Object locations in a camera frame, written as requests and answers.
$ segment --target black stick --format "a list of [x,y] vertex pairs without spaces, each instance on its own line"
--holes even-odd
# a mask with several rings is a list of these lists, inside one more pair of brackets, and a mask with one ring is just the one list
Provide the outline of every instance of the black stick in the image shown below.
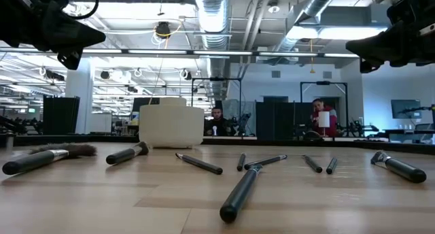
[[328,168],[326,168],[326,173],[332,174],[336,166],[337,166],[337,158],[332,158],[331,162],[328,165]]
[[50,164],[66,156],[68,156],[66,150],[46,150],[7,162],[3,165],[2,170],[7,175],[14,175]]
[[231,223],[236,220],[237,214],[243,207],[261,168],[261,165],[254,165],[249,168],[225,200],[219,211],[220,218],[225,223]]
[[129,149],[122,150],[117,153],[110,154],[106,158],[106,163],[113,165],[116,163],[122,163],[124,161],[130,160],[138,155],[146,155],[150,149],[144,141],[139,142],[135,146]]
[[322,168],[310,157],[307,155],[302,156],[305,159],[305,162],[316,172],[321,173]]
[[195,165],[197,167],[200,167],[201,169],[205,169],[207,171],[210,171],[211,173],[215,173],[217,175],[220,175],[223,172],[221,167],[211,165],[211,164],[206,163],[204,161],[201,161],[199,159],[192,158],[191,156],[186,156],[186,155],[182,155],[182,154],[178,154],[178,153],[175,153],[175,155],[177,156],[177,158],[180,158],[181,160],[185,161],[186,163],[190,163],[191,165]]
[[287,155],[280,155],[280,156],[274,156],[273,158],[262,159],[262,160],[259,160],[256,162],[245,164],[245,169],[248,170],[250,167],[252,167],[254,165],[267,165],[269,163],[274,163],[276,161],[280,161],[280,160],[283,160],[286,158],[287,158]]
[[237,171],[243,170],[243,164],[245,163],[246,154],[242,153],[239,158],[239,163],[237,164]]
[[370,162],[373,165],[386,167],[390,171],[397,173],[399,176],[406,178],[414,183],[422,183],[426,180],[426,173],[408,163],[404,163],[398,159],[388,156],[384,151],[378,151],[372,157]]

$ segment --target brush bristles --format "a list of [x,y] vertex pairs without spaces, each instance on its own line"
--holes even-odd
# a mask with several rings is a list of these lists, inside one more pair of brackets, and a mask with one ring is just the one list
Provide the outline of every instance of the brush bristles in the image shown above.
[[79,156],[95,156],[97,154],[97,149],[94,146],[88,144],[50,144],[47,146],[42,146],[38,149],[32,150],[29,154],[35,154],[38,152],[43,152],[46,150],[67,150],[69,156],[67,158],[77,158]]

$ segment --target black brush handle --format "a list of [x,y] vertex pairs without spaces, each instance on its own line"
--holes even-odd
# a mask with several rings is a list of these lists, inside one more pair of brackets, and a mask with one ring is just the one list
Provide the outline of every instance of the black brush handle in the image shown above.
[[239,163],[237,164],[237,171],[243,170],[243,164],[245,163],[246,154],[242,153],[239,158]]
[[254,165],[267,165],[269,163],[274,163],[283,159],[286,159],[287,155],[274,156],[273,158],[262,159],[256,162],[245,164],[245,169],[248,170],[250,167]]
[[3,173],[14,175],[17,173],[36,169],[38,167],[50,164],[54,160],[54,153],[51,151],[38,152],[28,155],[15,161],[7,162],[3,165]]
[[322,168],[310,157],[307,155],[302,156],[305,159],[305,162],[316,172],[321,173]]
[[183,155],[182,160],[187,162],[187,163],[190,163],[191,165],[195,165],[197,167],[200,167],[201,169],[205,169],[205,170],[210,171],[211,173],[215,173],[217,175],[220,175],[223,172],[221,167],[211,165],[211,164],[206,163],[204,161],[201,161],[199,159],[192,158],[191,156]]
[[326,173],[328,173],[328,174],[333,173],[336,166],[337,166],[337,158],[332,158],[331,162],[329,163],[328,167],[326,168]]
[[110,165],[114,165],[116,163],[121,163],[121,162],[130,160],[130,159],[134,158],[135,156],[136,156],[135,150],[133,150],[132,148],[129,148],[129,149],[125,149],[125,150],[122,150],[120,152],[117,152],[117,153],[110,154],[106,158],[106,163],[108,163]]
[[243,207],[261,168],[261,165],[256,165],[248,169],[225,200],[219,211],[220,218],[225,223],[232,223],[236,220],[237,214]]
[[402,176],[414,183],[422,183],[426,180],[426,173],[423,170],[399,161],[398,159],[387,159],[385,166],[394,173],[397,173],[399,176]]

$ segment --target woman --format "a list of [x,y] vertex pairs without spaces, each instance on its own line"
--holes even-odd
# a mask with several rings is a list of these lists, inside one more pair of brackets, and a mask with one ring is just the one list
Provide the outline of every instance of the woman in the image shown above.
[[[312,115],[313,121],[313,130],[318,132],[320,135],[324,134],[328,137],[335,137],[337,134],[336,130],[336,122],[337,122],[337,113],[334,108],[325,105],[325,103],[321,99],[315,99],[313,101],[314,113]],[[320,128],[319,127],[319,112],[329,112],[329,128]]]

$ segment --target dark shirt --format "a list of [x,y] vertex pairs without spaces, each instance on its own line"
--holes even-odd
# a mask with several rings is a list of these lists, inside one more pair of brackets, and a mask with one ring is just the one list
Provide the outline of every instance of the dark shirt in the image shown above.
[[[209,120],[209,121],[205,121],[204,123],[204,135],[208,135],[207,131],[211,131],[211,135],[213,134],[213,127],[216,126],[216,134],[217,136],[233,136],[235,133],[235,130],[233,129],[233,127],[231,127],[227,121],[227,119],[225,118],[221,118],[219,120]],[[231,128],[231,132],[227,132],[226,128],[230,127]]]

